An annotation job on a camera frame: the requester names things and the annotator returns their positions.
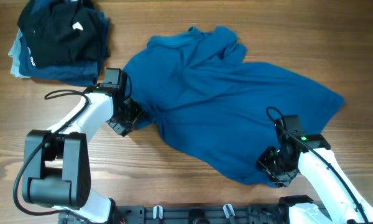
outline brown table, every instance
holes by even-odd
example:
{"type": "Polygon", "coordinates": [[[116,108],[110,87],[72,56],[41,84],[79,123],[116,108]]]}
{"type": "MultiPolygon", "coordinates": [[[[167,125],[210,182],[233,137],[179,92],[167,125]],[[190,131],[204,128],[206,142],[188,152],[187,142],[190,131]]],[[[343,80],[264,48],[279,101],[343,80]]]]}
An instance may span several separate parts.
{"type": "MultiPolygon", "coordinates": [[[[56,223],[56,216],[30,217],[18,211],[12,185],[22,164],[25,135],[56,123],[79,100],[72,96],[48,102],[44,94],[82,88],[9,74],[7,53],[24,6],[25,0],[0,0],[0,223],[56,223]]],[[[98,6],[112,23],[109,67],[122,68],[152,35],[226,25],[249,49],[247,62],[280,65],[343,95],[346,106],[323,134],[340,166],[373,206],[373,1],[106,0],[98,6]]],[[[93,187],[118,205],[245,205],[294,194],[318,199],[302,176],[287,189],[231,181],[166,146],[155,126],[122,138],[104,125],[90,142],[89,154],[93,187]]]]}

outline black garment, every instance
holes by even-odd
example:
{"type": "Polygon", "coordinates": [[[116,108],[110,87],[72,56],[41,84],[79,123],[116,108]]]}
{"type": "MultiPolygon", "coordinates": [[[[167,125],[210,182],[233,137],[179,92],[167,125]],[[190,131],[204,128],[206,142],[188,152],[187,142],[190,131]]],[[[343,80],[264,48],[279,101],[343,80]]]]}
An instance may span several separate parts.
{"type": "Polygon", "coordinates": [[[54,1],[31,14],[35,1],[26,5],[18,20],[36,67],[66,65],[81,60],[97,61],[96,14],[78,2],[54,1]],[[83,30],[73,29],[79,22],[83,30]]]}

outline stack of folded clothes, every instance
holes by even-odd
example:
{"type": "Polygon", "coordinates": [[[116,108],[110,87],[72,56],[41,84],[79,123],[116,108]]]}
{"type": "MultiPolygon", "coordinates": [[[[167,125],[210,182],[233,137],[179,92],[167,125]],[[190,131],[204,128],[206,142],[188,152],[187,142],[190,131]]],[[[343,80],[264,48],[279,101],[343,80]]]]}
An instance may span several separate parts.
{"type": "Polygon", "coordinates": [[[18,26],[9,52],[15,77],[96,84],[108,57],[109,21],[91,1],[30,0],[18,26]]]}

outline wooden table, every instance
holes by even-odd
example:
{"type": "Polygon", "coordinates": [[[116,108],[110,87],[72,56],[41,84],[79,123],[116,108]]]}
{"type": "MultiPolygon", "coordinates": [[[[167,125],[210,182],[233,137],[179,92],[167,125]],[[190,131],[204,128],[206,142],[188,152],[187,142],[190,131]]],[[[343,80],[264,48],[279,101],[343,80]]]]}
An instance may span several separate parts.
{"type": "MultiPolygon", "coordinates": [[[[48,102],[44,94],[82,88],[10,75],[7,53],[24,6],[25,0],[0,0],[0,223],[56,223],[55,215],[30,217],[18,211],[12,185],[22,165],[25,135],[56,123],[79,100],[72,96],[48,102]]],[[[109,67],[122,68],[152,35],[226,25],[249,49],[247,62],[274,63],[343,95],[346,106],[323,134],[340,166],[373,206],[373,1],[106,0],[98,8],[111,18],[109,67]]],[[[231,181],[168,147],[155,126],[122,138],[104,125],[92,139],[89,154],[93,188],[118,205],[245,205],[295,194],[318,199],[301,176],[287,189],[231,181]]]]}

